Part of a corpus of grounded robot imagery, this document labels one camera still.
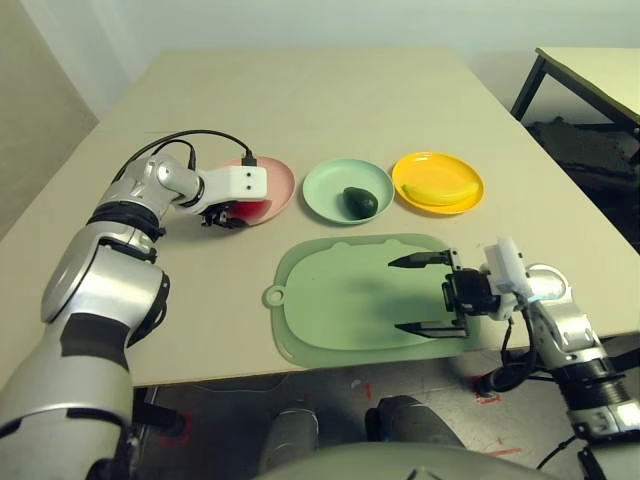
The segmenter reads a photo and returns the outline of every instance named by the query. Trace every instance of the cable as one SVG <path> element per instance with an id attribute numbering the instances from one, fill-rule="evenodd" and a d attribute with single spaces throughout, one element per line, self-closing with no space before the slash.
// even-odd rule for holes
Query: cable
<path id="1" fill-rule="evenodd" d="M 510 360 L 509 352 L 507 351 L 507 345 L 509 344 L 509 339 L 511 338 L 512 328 L 513 328 L 513 318 L 509 317 L 509 326 L 507 327 L 507 331 L 504 332 L 504 339 L 502 340 L 502 348 L 500 348 L 500 358 L 502 360 L 503 367 L 506 366 Z"/>
<path id="2" fill-rule="evenodd" d="M 527 380 L 539 380 L 539 381 L 541 381 L 541 382 L 553 382 L 553 383 L 555 383 L 555 382 L 556 382 L 556 381 L 555 381 L 553 378 L 551 378 L 551 377 L 540 377 L 540 376 L 538 376 L 538 375 L 529 375 L 529 376 L 527 377 Z"/>
<path id="3" fill-rule="evenodd" d="M 567 448 L 571 444 L 571 442 L 573 442 L 577 438 L 578 437 L 576 437 L 575 435 L 572 435 L 571 437 L 567 438 L 564 442 L 560 442 L 556 448 L 551 450 L 549 452 L 549 454 L 542 459 L 542 461 L 536 467 L 536 470 L 541 470 L 542 467 L 544 467 L 549 460 L 551 460 L 553 457 L 555 457 L 557 453 L 559 453 L 562 450 L 564 450 L 565 448 Z"/>
<path id="4" fill-rule="evenodd" d="M 524 355 L 522 368 L 514 368 L 515 364 L 507 363 L 480 378 L 477 388 L 480 392 L 508 392 L 524 382 L 536 369 L 538 350 L 533 337 L 533 325 L 527 307 L 522 309 L 522 318 L 529 336 L 529 351 Z"/>
<path id="5" fill-rule="evenodd" d="M 164 147 L 166 147 L 167 145 L 170 145 L 172 143 L 182 143 L 184 145 L 187 145 L 189 147 L 189 163 L 187 163 L 187 168 L 189 170 L 193 170 L 195 171 L 196 169 L 196 149 L 193 148 L 193 145 L 191 145 L 189 142 L 187 142 L 186 140 L 181 140 L 179 138 L 174 138 L 173 140 L 169 140 L 167 142 L 164 142 L 163 144 L 161 144 L 159 147 L 157 147 L 153 152 L 152 155 L 155 155 L 156 153 L 158 153 L 160 150 L 162 150 Z"/>
<path id="6" fill-rule="evenodd" d="M 248 166 L 248 167 L 255 167 L 257 165 L 256 159 L 253 156 L 253 153 L 251 152 L 251 149 L 247 146 L 246 143 L 244 143 L 242 140 L 239 140 L 238 138 L 234 137 L 233 135 L 229 135 L 228 133 L 224 133 L 224 132 L 218 132 L 217 130 L 207 130 L 207 129 L 184 130 L 182 132 L 172 133 L 171 135 L 167 135 L 166 137 L 162 137 L 162 138 L 159 138 L 157 140 L 154 140 L 150 144 L 145 145 L 144 147 L 142 147 L 136 153 L 131 155 L 131 157 L 129 157 L 129 159 L 126 162 L 124 162 L 124 165 L 122 165 L 120 170 L 118 170 L 118 173 L 116 173 L 116 176 L 113 178 L 111 183 L 117 182 L 118 180 L 120 180 L 120 178 L 124 174 L 124 171 L 127 169 L 127 167 L 132 162 L 136 161 L 147 150 L 149 150 L 149 149 L 151 149 L 151 148 L 153 148 L 155 146 L 158 146 L 158 145 L 160 145 L 162 143 L 165 143 L 165 142 L 167 142 L 169 140 L 173 140 L 174 138 L 184 137 L 186 135 L 195 135 L 195 134 L 215 135 L 217 137 L 223 137 L 223 138 L 226 138 L 227 140 L 231 140 L 232 142 L 235 142 L 238 145 L 240 145 L 245 150 L 244 157 L 242 157 L 242 165 Z"/>

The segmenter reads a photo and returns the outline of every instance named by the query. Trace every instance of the beige table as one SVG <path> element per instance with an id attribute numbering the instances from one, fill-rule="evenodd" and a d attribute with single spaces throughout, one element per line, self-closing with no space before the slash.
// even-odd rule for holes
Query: beige table
<path id="1" fill-rule="evenodd" d="M 640 48 L 536 48 L 511 113 L 521 120 L 550 75 L 625 130 L 640 126 Z"/>
<path id="2" fill-rule="evenodd" d="M 169 314 L 128 352 L 136 385 L 296 368 L 276 350 L 260 296 L 282 255 L 319 237 L 425 233 L 457 246 L 475 267 L 483 246 L 511 235 L 527 261 L 571 279 L 601 335 L 639 328 L 636 253 L 449 50 L 165 53 L 0 243 L 0 385 L 39 340 L 41 292 L 114 172 L 141 145 L 187 128 L 237 135 L 257 154 L 288 162 L 300 181 L 336 157 L 389 168 L 411 152 L 449 152 L 477 168 L 487 194 L 456 217 L 420 216 L 396 203 L 346 228 L 318 221 L 299 196 L 271 222 L 240 233 L 169 214 L 158 243 L 158 264 L 172 281 Z M 241 153 L 223 140 L 193 140 L 205 169 Z M 497 348 L 504 329 L 486 320 L 479 346 Z M 518 328 L 513 345 L 524 344 Z"/>

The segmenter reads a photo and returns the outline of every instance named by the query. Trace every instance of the avocado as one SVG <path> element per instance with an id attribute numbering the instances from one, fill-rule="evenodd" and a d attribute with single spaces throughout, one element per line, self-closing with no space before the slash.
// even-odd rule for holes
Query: avocado
<path id="1" fill-rule="evenodd" d="M 347 187 L 342 196 L 349 213 L 359 220 L 373 217 L 378 211 L 378 199 L 364 188 Z"/>

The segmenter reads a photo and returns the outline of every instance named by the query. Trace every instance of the wall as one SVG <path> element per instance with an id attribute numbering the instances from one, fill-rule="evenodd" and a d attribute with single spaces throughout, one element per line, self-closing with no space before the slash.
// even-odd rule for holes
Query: wall
<path id="1" fill-rule="evenodd" d="M 96 124 L 18 0 L 0 1 L 0 238 Z"/>
<path id="2" fill-rule="evenodd" d="M 99 116 L 167 48 L 445 44 L 510 107 L 538 45 L 640 47 L 637 0 L 22 1 Z M 601 119 L 553 83 L 529 120 Z"/>

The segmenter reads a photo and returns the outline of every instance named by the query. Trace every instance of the banana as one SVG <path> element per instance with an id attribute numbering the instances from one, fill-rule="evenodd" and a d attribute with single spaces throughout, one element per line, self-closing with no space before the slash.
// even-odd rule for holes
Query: banana
<path id="1" fill-rule="evenodd" d="M 476 193 L 480 185 L 468 183 L 459 188 L 431 188 L 416 185 L 402 185 L 402 190 L 415 202 L 423 205 L 453 205 Z"/>

